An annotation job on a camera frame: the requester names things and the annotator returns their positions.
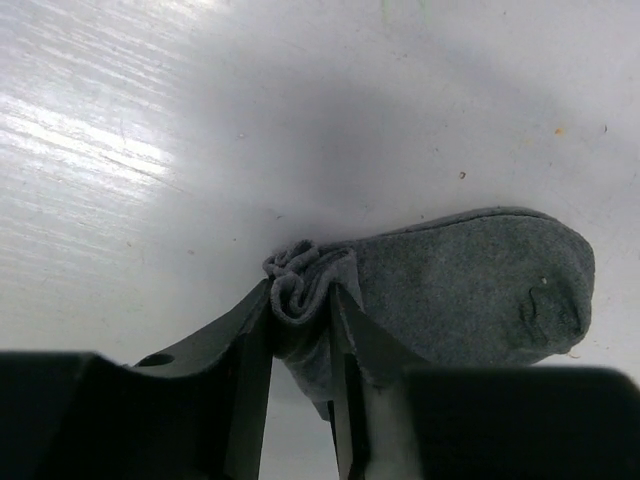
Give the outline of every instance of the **gray sock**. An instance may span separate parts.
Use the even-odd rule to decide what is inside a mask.
[[[589,244],[557,220],[494,208],[362,240],[304,240],[264,269],[274,278],[276,356],[318,406],[331,400],[320,313],[332,282],[434,365],[514,366],[566,353],[584,338],[595,267]]]

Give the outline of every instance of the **folded cloth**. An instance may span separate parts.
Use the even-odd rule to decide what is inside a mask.
[[[466,212],[371,238],[303,240],[263,265],[274,279],[276,356],[326,417],[332,399],[331,283],[438,366],[530,365],[580,342],[591,321],[594,256],[578,233],[522,208]]]

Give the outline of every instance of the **white tabletop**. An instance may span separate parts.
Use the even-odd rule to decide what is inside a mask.
[[[134,362],[284,242],[517,205],[582,233],[570,365],[640,379],[636,0],[0,0],[0,348]],[[335,478],[276,365],[262,478]]]

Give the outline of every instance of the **gray cloth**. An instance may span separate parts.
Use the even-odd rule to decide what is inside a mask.
[[[316,405],[331,400],[326,315],[341,284],[371,320],[439,366],[529,365],[566,353],[591,319],[594,257],[544,214],[494,208],[356,241],[310,240],[264,263],[279,356]]]

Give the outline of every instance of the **white surface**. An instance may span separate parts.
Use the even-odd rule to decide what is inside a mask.
[[[522,205],[597,255],[554,361],[639,379],[640,3],[421,4],[0,0],[0,347],[136,361],[284,241]],[[266,437],[262,478],[335,478],[279,365]]]

